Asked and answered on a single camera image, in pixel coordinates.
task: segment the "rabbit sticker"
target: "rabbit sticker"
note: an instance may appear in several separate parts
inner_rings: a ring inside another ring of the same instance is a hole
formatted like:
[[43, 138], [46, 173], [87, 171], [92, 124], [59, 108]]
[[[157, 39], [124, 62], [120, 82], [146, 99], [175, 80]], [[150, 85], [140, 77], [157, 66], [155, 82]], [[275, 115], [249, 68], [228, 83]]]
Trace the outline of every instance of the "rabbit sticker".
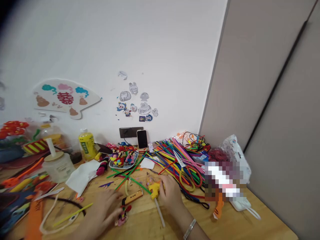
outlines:
[[141, 103], [141, 107], [138, 109], [138, 113], [146, 115], [151, 112], [151, 107], [147, 103]]
[[138, 109], [138, 108], [137, 108], [133, 103], [131, 103], [131, 105], [130, 105], [130, 110], [131, 110], [132, 112], [136, 112], [137, 109]]
[[141, 101], [147, 102], [148, 101], [147, 99], [149, 99], [149, 95], [147, 93], [142, 93], [140, 98], [141, 98]]
[[137, 94], [138, 93], [137, 84], [135, 82], [133, 82], [133, 85], [132, 83], [129, 83], [129, 90], [132, 94]]
[[127, 101], [131, 99], [131, 94], [128, 91], [122, 91], [120, 93], [120, 101]]
[[152, 110], [151, 112], [152, 112], [153, 116], [155, 116], [155, 117], [158, 116], [158, 109], [155, 108], [155, 109]]

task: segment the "yellow bottle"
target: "yellow bottle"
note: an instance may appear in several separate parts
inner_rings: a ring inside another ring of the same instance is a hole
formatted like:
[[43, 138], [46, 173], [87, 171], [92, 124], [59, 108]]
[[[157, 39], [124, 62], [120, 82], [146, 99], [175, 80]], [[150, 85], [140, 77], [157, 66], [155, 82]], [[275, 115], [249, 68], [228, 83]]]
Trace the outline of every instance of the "yellow bottle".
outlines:
[[80, 129], [79, 141], [84, 151], [84, 157], [86, 160], [92, 160], [98, 154], [98, 151], [94, 148], [93, 134], [88, 132], [88, 129]]

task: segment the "white stick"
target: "white stick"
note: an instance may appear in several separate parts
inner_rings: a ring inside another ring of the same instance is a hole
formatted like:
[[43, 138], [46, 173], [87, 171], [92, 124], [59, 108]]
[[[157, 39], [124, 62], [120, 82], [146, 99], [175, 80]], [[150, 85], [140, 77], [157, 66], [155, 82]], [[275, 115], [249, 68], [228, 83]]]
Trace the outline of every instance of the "white stick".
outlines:
[[51, 138], [47, 138], [46, 139], [51, 156], [54, 158], [56, 156], [56, 150], [54, 149], [53, 143], [52, 143], [52, 139]]
[[159, 213], [160, 218], [161, 218], [162, 226], [163, 226], [163, 227], [166, 227], [166, 224], [164, 223], [163, 216], [162, 216], [162, 213], [161, 213], [161, 211], [160, 211], [160, 208], [159, 208], [159, 205], [158, 205], [158, 201], [157, 201], [156, 198], [154, 199], [154, 202], [156, 203], [156, 206], [157, 206], [157, 209], [158, 209], [158, 213]]

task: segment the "smartphone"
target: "smartphone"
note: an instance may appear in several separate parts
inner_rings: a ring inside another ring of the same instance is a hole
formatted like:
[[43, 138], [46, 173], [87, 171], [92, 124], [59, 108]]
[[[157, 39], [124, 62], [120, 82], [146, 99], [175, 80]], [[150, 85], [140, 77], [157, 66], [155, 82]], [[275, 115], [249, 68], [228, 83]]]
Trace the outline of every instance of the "smartphone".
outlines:
[[138, 146], [140, 149], [148, 147], [148, 140], [147, 140], [147, 131], [146, 130], [138, 130], [137, 131], [138, 137]]

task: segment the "plastic bottle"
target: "plastic bottle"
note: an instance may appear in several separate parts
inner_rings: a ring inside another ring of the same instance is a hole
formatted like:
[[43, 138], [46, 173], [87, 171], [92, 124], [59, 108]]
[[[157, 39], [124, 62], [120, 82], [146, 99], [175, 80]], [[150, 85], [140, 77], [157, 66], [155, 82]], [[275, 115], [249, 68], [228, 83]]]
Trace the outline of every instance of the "plastic bottle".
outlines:
[[98, 154], [98, 151], [94, 148], [93, 134], [88, 132], [88, 129], [80, 129], [79, 141], [84, 151], [84, 157], [86, 160], [92, 160]]
[[66, 148], [65, 142], [63, 141], [63, 138], [62, 138], [62, 135], [55, 134], [54, 128], [50, 124], [41, 125], [41, 137], [44, 140], [51, 138], [53, 145], [55, 145], [55, 146], [59, 145], [59, 147], [61, 149]]

